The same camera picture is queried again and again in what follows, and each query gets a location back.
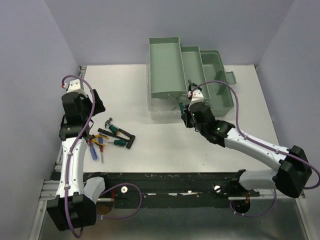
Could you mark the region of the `small black pliers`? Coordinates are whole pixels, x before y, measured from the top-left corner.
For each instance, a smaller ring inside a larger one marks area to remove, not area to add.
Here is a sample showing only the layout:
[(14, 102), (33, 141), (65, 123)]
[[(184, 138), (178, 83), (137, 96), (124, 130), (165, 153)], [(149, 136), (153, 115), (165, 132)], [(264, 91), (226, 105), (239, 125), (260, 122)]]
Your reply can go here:
[(189, 83), (188, 90), (190, 92), (198, 86), (196, 83), (192, 82), (190, 79), (188, 80), (188, 83)]

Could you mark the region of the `green plastic tool box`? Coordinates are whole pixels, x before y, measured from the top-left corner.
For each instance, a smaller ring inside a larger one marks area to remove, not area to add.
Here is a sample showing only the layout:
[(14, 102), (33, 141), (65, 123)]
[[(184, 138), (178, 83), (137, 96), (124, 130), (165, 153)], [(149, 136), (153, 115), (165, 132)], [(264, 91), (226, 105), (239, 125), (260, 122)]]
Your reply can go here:
[(178, 36), (151, 37), (147, 54), (147, 104), (154, 121), (180, 119), (177, 99), (189, 104), (187, 97), (190, 79), (199, 85), (201, 92), (216, 117), (224, 117), (234, 108), (228, 87), (236, 84), (235, 74), (224, 68), (217, 50), (201, 50), (198, 45), (183, 46)]

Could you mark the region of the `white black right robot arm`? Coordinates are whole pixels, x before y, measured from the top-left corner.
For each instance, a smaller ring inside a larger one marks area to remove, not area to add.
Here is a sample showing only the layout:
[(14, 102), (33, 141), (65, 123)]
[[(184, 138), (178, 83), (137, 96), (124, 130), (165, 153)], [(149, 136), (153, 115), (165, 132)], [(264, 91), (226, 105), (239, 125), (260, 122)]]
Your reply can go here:
[(183, 106), (181, 119), (187, 128), (193, 128), (211, 144), (239, 151), (270, 168), (240, 170), (238, 179), (230, 183), (234, 195), (241, 196), (253, 189), (276, 189), (288, 197), (298, 198), (305, 189), (312, 169), (301, 147), (281, 147), (241, 134), (233, 124), (216, 119), (203, 102)]

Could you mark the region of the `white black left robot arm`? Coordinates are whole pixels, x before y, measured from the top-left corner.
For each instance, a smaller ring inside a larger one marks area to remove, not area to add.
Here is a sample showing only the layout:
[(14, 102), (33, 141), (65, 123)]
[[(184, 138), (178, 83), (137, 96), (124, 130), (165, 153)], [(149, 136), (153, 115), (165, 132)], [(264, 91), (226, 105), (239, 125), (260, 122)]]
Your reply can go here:
[(62, 168), (55, 197), (46, 210), (59, 231), (84, 228), (96, 223), (96, 203), (110, 194), (111, 185), (101, 176), (84, 179), (84, 157), (90, 137), (89, 116), (106, 109), (97, 91), (94, 100), (82, 93), (68, 92), (61, 97), (64, 109), (59, 137)]

